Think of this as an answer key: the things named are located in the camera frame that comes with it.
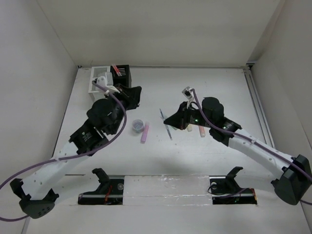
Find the purple highlighter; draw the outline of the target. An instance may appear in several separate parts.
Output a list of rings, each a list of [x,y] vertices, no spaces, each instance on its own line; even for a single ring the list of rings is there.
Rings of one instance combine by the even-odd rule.
[[[141,140],[140,140],[141,143],[145,143],[146,142],[148,131],[149,131],[149,127],[150,127],[149,122],[145,122],[144,130],[142,132],[142,136],[141,136]]]

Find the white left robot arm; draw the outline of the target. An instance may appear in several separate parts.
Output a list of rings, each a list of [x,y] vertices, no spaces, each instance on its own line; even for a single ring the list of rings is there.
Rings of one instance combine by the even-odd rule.
[[[87,120],[69,138],[59,153],[50,160],[31,166],[39,169],[26,178],[16,175],[10,182],[20,198],[21,210],[32,219],[48,214],[65,196],[56,184],[73,168],[115,141],[124,130],[128,110],[139,107],[142,88],[92,83],[106,98],[94,102],[87,111]]]

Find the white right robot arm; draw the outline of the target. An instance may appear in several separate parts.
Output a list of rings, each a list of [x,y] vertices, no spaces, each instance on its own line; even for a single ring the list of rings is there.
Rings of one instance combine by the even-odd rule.
[[[204,98],[196,109],[192,102],[181,103],[164,124],[181,130],[189,124],[208,127],[214,140],[245,154],[270,171],[275,178],[270,181],[269,188],[290,205],[298,204],[312,185],[310,162],[305,156],[294,157],[257,140],[224,116],[224,106],[215,97]]]

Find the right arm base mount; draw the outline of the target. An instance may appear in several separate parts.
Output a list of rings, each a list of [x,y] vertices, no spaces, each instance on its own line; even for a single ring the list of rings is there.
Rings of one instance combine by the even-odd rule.
[[[257,205],[253,188],[241,188],[235,181],[243,167],[234,167],[226,175],[210,175],[207,192],[212,196],[213,205]]]

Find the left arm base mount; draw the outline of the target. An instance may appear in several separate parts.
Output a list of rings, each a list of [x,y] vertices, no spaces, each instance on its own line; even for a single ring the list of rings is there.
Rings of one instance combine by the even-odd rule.
[[[122,205],[125,176],[108,176],[102,168],[92,173],[98,177],[97,189],[79,194],[78,205]]]

